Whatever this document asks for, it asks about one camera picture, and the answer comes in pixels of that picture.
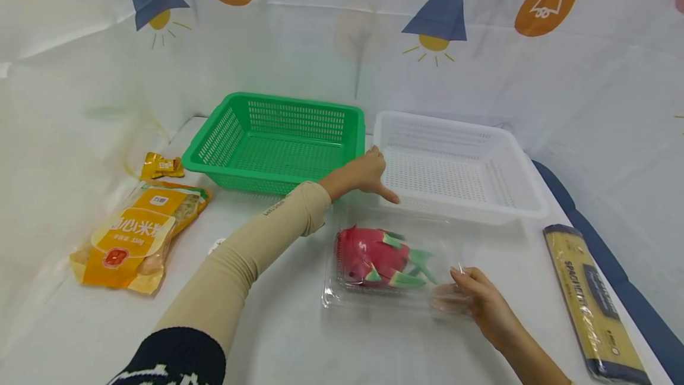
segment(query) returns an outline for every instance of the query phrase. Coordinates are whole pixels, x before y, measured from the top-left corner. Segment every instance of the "hand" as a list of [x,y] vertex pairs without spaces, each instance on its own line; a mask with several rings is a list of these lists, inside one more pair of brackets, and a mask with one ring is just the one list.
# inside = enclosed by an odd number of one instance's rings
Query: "hand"
[[365,155],[328,174],[319,184],[328,191],[333,202],[347,192],[360,190],[377,193],[393,204],[399,204],[399,196],[381,182],[386,165],[378,146],[373,146]]
[[[441,285],[435,289],[438,296],[433,300],[433,305],[436,308],[453,310],[454,305],[463,306],[465,303],[482,335],[500,352],[527,339],[525,327],[518,321],[504,296],[480,269],[467,268],[462,273],[451,268],[451,277],[454,278],[454,285]],[[447,292],[451,293],[449,298],[440,298],[439,295]]]

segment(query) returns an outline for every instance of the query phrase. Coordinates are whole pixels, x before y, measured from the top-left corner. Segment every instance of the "yellow bulb print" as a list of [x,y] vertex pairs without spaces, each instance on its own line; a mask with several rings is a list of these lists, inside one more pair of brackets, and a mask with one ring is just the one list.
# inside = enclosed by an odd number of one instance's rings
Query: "yellow bulb print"
[[[446,39],[440,39],[439,37],[432,37],[426,34],[418,35],[418,43],[420,43],[420,46],[426,48],[426,50],[431,52],[442,52],[449,47],[449,41],[447,41]],[[410,50],[404,51],[404,53],[415,51],[418,48],[420,48],[420,46],[415,46]],[[423,58],[425,58],[427,55],[427,52],[423,52],[423,55],[420,56],[420,58],[418,58],[418,61],[423,61]],[[454,59],[451,58],[451,56],[448,53],[445,52],[444,56],[449,58],[449,60],[451,60],[452,62],[454,61]],[[435,54],[435,66],[439,67],[439,58],[437,54]]]
[[427,36],[425,34],[418,35],[418,42],[420,42],[424,48],[434,52],[444,51],[449,46],[449,41],[438,37]]
[[570,13],[575,0],[525,0],[515,20],[518,33],[542,36],[557,28]]
[[150,20],[149,25],[155,30],[161,30],[169,24],[171,20],[171,10],[161,12],[159,15]]

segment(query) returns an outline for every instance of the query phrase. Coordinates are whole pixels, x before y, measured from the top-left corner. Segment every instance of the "white table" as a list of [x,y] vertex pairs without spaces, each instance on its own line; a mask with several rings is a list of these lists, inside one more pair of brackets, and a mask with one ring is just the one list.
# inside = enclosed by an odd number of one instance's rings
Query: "white table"
[[[180,156],[203,122],[188,121],[164,156]],[[550,217],[498,228],[463,222],[458,238],[466,245],[465,261],[489,275],[563,371],[577,384],[595,384],[581,358],[542,235],[549,224],[570,223],[537,177],[552,205]],[[0,366],[1,383],[106,383],[126,366],[214,241],[276,199],[218,190],[196,173],[182,180],[211,188],[215,197],[176,241],[157,296],[82,287],[68,276],[45,305],[39,325]],[[471,321],[323,308],[325,255],[333,238],[330,227],[301,238],[259,278],[242,314],[225,384],[518,383]],[[671,384],[611,287],[609,291],[652,382]]]

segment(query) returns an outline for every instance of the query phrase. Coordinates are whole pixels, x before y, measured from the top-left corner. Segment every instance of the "yellow rice noodle package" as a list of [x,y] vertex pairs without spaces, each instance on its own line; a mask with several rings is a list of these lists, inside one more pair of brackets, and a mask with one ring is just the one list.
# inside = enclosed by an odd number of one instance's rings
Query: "yellow rice noodle package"
[[172,239],[210,199],[202,188],[145,182],[123,210],[69,256],[76,279],[83,285],[152,294],[162,282]]

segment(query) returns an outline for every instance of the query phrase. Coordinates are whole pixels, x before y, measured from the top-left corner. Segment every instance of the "food package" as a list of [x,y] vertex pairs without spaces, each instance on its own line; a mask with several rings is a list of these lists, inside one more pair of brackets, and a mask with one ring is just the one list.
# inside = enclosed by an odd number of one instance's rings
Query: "food package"
[[581,233],[552,225],[544,236],[591,375],[609,384],[650,385]]
[[145,182],[69,256],[76,279],[83,285],[152,294],[162,282],[172,239],[210,199],[202,188]]
[[328,257],[325,307],[391,308],[450,317],[469,299],[455,289],[462,244],[448,220],[369,208],[334,206],[337,235]]
[[181,159],[166,159],[162,155],[149,152],[145,157],[145,163],[142,166],[140,179],[146,181],[147,179],[160,177],[184,177],[185,168],[181,164]]

